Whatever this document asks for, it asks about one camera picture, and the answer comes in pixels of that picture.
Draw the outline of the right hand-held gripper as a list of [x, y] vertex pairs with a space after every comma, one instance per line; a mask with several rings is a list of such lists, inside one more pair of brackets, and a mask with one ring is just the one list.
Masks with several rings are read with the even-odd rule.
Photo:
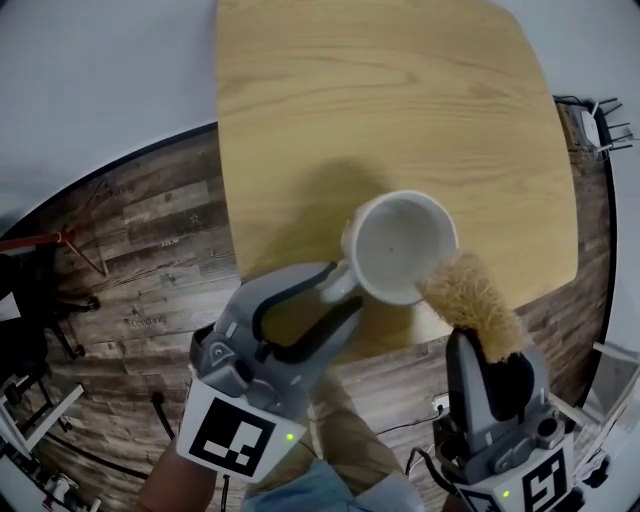
[[[469, 511], [579, 510], [573, 435], [558, 409], [546, 405], [523, 423], [507, 421], [522, 419], [548, 385], [539, 348], [488, 363], [474, 334], [455, 328], [446, 365], [453, 420], [447, 414], [434, 423], [436, 483]], [[495, 419], [507, 422], [494, 426]]]

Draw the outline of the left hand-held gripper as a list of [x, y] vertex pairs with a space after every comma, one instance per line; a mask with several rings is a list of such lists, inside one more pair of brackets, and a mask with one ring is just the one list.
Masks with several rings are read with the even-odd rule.
[[333, 306], [290, 346], [262, 342], [261, 319], [322, 283], [336, 266], [294, 264], [244, 282], [217, 322], [194, 333], [181, 457], [257, 483], [300, 441], [309, 395], [353, 337], [363, 299]]

